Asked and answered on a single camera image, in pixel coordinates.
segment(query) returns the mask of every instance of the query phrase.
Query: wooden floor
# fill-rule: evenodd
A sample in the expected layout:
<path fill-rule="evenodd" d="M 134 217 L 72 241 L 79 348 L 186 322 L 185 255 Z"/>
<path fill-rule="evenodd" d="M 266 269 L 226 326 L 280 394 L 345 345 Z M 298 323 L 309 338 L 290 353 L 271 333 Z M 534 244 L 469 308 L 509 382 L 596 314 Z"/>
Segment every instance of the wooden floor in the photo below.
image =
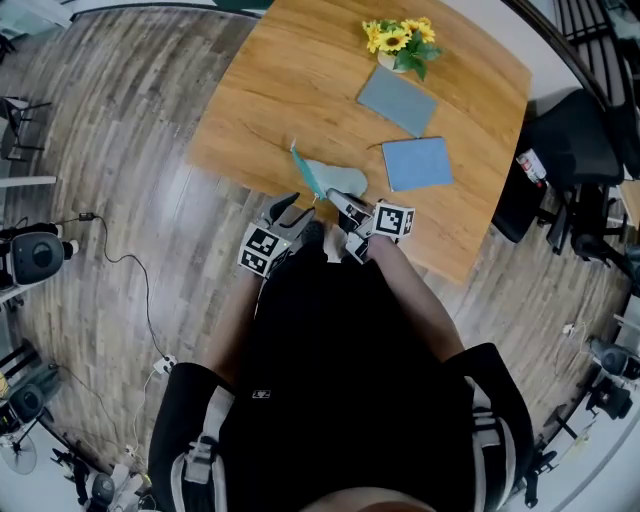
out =
<path fill-rule="evenodd" d="M 255 20 L 173 8 L 85 14 L 66 32 L 20 42 L 0 67 L 0 94 L 54 103 L 43 155 L 13 175 L 55 174 L 54 187 L 10 191 L 11 224 L 93 211 L 109 225 L 112 257 L 134 252 L 149 270 L 151 319 L 164 350 L 198 361 L 233 279 L 245 225 L 263 197 L 184 163 L 187 143 L 229 61 Z M 135 446 L 132 419 L 158 355 L 145 318 L 142 272 L 103 256 L 99 222 L 66 225 L 81 253 L 26 295 L 20 329 L 99 393 L 69 378 L 52 410 L 56 428 L 86 440 L 103 461 Z M 607 336 L 628 285 L 615 269 L 553 256 L 532 228 L 517 246 L 493 228 L 464 286 L 425 280 L 442 298 L 464 343 L 491 341 L 541 430 L 576 393 L 587 368 L 579 342 Z M 574 339 L 561 334 L 575 322 Z M 146 456 L 166 377 L 153 376 L 138 424 Z"/>

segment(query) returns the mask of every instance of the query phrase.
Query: light blue paper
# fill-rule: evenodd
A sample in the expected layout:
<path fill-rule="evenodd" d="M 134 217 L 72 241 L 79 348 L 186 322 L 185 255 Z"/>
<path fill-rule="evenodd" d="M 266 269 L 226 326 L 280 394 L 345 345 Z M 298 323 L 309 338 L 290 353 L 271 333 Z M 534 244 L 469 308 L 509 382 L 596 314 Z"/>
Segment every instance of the light blue paper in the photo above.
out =
<path fill-rule="evenodd" d="M 414 137 L 422 137 L 436 101 L 395 73 L 378 66 L 358 96 L 358 103 L 369 107 Z"/>
<path fill-rule="evenodd" d="M 385 142 L 382 152 L 393 192 L 453 183 L 442 137 Z"/>

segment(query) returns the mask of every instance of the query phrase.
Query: yellow flower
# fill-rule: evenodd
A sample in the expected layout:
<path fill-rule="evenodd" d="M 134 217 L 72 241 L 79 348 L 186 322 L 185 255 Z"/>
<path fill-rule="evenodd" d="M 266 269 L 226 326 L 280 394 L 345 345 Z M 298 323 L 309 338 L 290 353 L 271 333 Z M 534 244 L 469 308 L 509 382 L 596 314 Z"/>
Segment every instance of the yellow flower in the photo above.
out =
<path fill-rule="evenodd" d="M 378 35 L 376 42 L 381 51 L 395 52 L 407 46 L 409 39 L 411 39 L 411 36 L 404 29 L 397 28 L 391 32 L 383 32 Z"/>
<path fill-rule="evenodd" d="M 420 18 L 419 20 L 406 20 L 402 22 L 402 26 L 404 29 L 413 35 L 416 31 L 420 31 L 422 34 L 422 42 L 423 43 L 433 43 L 436 40 L 436 33 L 431 28 L 431 23 L 427 18 Z"/>
<path fill-rule="evenodd" d="M 378 35 L 380 34 L 380 25 L 378 24 L 377 21 L 372 21 L 372 22 L 369 22 L 369 23 L 367 23 L 366 21 L 363 21 L 362 22 L 362 28 L 367 33 L 367 36 L 369 36 L 369 42 L 367 43 L 367 49 L 371 53 L 374 53 L 378 49 L 378 43 L 376 42 L 376 39 L 378 38 Z"/>

